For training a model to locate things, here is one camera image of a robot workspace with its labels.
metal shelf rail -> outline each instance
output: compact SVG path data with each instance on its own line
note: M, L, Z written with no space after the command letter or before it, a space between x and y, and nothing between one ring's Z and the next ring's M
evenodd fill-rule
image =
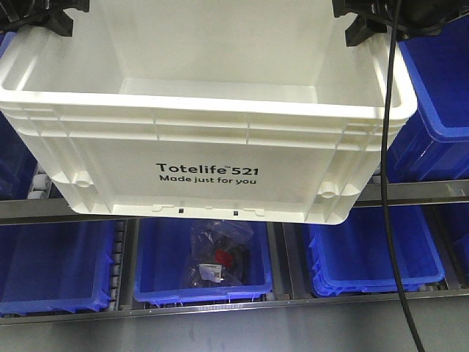
M469 202L469 180L391 183L388 185L388 197L390 205ZM371 183L366 185L355 203L356 207L377 207L380 205L380 185ZM130 216L77 214L62 198L0 202L0 225L131 218Z

plastic bag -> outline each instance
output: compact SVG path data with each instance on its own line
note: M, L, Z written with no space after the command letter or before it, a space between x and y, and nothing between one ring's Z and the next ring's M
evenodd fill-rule
M244 221L195 220L183 287L244 285L253 234Z

storage rack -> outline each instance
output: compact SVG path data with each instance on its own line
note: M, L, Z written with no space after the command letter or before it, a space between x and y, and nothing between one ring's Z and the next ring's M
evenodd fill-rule
M433 205L469 202L469 180L391 184L389 199L392 205L424 205L445 267L443 282L407 294L427 350L463 351L469 286ZM355 204L379 205L377 184L367 185ZM157 308L133 299L139 218L80 215L64 199L0 202L0 224L102 219L127 222L115 310L1 318L2 351L412 351L397 294L313 297L299 225L267 224L271 294Z

black clamp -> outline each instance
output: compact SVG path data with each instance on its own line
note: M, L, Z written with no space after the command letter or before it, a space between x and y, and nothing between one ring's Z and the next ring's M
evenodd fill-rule
M334 17L358 16L345 31L347 46L357 46L375 33L386 33L394 18L396 0L332 0ZM404 0L397 40L438 35L449 22L469 15L469 0Z
M66 9L89 12L89 0L0 0L0 31L15 32L30 24L71 37L73 20Z

stacked blue bins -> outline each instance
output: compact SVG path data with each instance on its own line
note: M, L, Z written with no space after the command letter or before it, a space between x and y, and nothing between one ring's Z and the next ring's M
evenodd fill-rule
M13 33L0 35L0 56ZM24 199L36 167L36 161L5 117L0 114L0 200Z
M469 203L438 205L437 211L453 243L461 269L469 282Z
M255 299L272 290L267 228L250 222L246 284L232 287L181 288L185 260L191 254L192 219L141 220L134 296L137 301L182 304L197 301Z
M392 182L469 178L469 18L400 44L418 111L389 150Z
M314 292L396 290L381 208L354 208L339 225L305 225ZM417 206L392 207L396 254L406 290L438 282L444 270L424 215Z
M0 227L0 315L109 304L114 221Z

